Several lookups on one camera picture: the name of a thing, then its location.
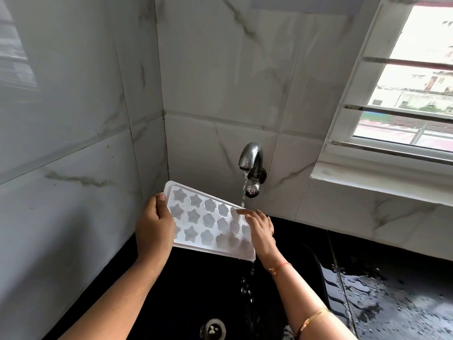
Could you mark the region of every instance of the hand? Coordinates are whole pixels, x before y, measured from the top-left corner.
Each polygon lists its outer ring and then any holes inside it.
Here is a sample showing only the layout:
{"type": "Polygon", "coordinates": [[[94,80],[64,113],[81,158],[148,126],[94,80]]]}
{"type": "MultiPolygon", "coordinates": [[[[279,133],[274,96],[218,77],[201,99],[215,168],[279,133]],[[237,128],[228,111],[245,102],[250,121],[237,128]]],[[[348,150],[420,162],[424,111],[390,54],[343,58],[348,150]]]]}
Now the hand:
{"type": "Polygon", "coordinates": [[[261,260],[265,269],[276,268],[281,263],[285,262],[285,258],[277,249],[274,235],[274,225],[270,217],[261,211],[251,211],[240,209],[237,211],[239,215],[245,215],[246,221],[250,225],[252,233],[252,243],[255,247],[256,254],[261,260]]]}
{"type": "Polygon", "coordinates": [[[151,197],[137,221],[138,263],[158,264],[164,267],[173,246],[175,223],[167,208],[165,194],[151,197]]]}

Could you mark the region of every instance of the red thread bracelet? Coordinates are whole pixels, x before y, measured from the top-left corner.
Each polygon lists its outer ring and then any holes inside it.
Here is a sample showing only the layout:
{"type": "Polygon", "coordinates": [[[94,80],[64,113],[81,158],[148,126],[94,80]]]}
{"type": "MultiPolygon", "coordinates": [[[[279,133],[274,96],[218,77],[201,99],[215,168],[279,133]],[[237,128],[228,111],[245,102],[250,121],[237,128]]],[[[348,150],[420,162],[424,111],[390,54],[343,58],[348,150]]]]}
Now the red thread bracelet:
{"type": "Polygon", "coordinates": [[[286,262],[286,263],[280,264],[276,268],[268,268],[268,270],[270,271],[270,274],[272,274],[273,276],[276,276],[277,275],[277,270],[281,269],[285,265],[291,265],[291,267],[292,267],[292,264],[286,262]]]}

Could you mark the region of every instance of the gold bangle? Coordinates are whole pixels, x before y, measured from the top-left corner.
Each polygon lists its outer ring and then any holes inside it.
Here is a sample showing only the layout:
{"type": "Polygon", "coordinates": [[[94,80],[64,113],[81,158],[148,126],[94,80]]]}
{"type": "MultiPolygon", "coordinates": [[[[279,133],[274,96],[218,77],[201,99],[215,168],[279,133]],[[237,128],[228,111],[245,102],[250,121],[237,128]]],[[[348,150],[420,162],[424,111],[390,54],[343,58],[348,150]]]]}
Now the gold bangle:
{"type": "Polygon", "coordinates": [[[326,312],[330,312],[329,309],[321,309],[320,311],[316,312],[315,314],[311,315],[308,319],[305,320],[303,323],[302,327],[300,327],[299,331],[297,332],[296,340],[299,340],[300,335],[302,334],[302,331],[309,325],[311,321],[313,321],[315,318],[317,318],[319,315],[322,315],[326,312]]]}

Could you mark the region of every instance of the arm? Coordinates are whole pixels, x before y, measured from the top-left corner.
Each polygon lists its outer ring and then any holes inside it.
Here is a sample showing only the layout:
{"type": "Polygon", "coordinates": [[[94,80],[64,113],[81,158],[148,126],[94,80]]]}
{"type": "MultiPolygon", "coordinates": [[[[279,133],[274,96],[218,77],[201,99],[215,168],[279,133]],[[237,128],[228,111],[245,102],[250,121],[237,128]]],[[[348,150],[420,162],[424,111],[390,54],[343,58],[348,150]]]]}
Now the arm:
{"type": "Polygon", "coordinates": [[[60,340],[124,340],[173,245],[174,220],[163,193],[151,197],[137,222],[138,258],[133,266],[60,340]]]}
{"type": "MultiPolygon", "coordinates": [[[[265,269],[278,268],[286,260],[275,245],[272,237],[274,226],[270,217],[261,211],[238,210],[246,217],[252,231],[252,243],[256,254],[265,269]]],[[[274,276],[289,325],[296,335],[305,320],[325,309],[326,306],[312,288],[291,265],[278,269],[274,276]]],[[[355,340],[354,335],[332,313],[316,316],[303,330],[300,339],[304,340],[355,340]]]]}

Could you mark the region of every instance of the wet countertop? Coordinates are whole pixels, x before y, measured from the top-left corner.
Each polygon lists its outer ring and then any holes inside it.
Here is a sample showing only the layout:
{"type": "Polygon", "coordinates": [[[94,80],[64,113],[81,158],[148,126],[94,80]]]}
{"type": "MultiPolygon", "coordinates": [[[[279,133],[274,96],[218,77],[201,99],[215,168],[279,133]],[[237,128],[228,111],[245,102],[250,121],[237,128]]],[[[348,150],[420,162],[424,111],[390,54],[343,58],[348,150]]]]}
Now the wet countertop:
{"type": "MultiPolygon", "coordinates": [[[[277,246],[361,339],[453,339],[453,263],[273,218],[277,246]]],[[[57,339],[136,258],[132,237],[48,333],[57,339]]],[[[209,320],[226,339],[293,339],[260,262],[174,248],[128,339],[199,339],[209,320]]]]}

